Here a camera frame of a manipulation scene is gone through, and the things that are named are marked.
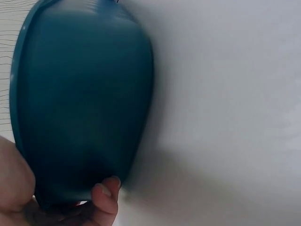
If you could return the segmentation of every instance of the white surface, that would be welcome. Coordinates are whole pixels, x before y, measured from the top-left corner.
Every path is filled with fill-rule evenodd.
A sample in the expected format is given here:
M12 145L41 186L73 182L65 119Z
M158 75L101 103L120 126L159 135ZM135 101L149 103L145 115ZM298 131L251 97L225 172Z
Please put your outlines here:
M119 225L301 225L301 1L121 2L157 80Z
M0 0L0 135L14 140L8 91L10 66L23 21L36 0Z

